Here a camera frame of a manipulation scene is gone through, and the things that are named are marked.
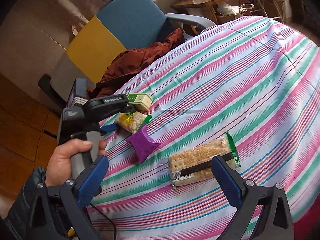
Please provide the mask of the person's left hand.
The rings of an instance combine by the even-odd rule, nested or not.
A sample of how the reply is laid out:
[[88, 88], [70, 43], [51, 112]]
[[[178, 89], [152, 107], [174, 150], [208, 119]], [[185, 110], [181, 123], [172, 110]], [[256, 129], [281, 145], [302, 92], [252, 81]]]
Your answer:
[[92, 146], [92, 142], [80, 139], [72, 139], [57, 146], [47, 166], [45, 184], [59, 186], [70, 179], [72, 174], [71, 157], [89, 151]]

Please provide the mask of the person's left forearm sleeve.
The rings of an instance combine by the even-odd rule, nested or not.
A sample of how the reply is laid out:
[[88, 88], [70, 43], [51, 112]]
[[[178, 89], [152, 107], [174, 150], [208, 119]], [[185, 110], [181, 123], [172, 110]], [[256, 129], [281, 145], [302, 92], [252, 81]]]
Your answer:
[[7, 217], [1, 219], [1, 237], [4, 239], [25, 239], [36, 186], [38, 183], [44, 183], [45, 178], [46, 169], [38, 167], [27, 179]]

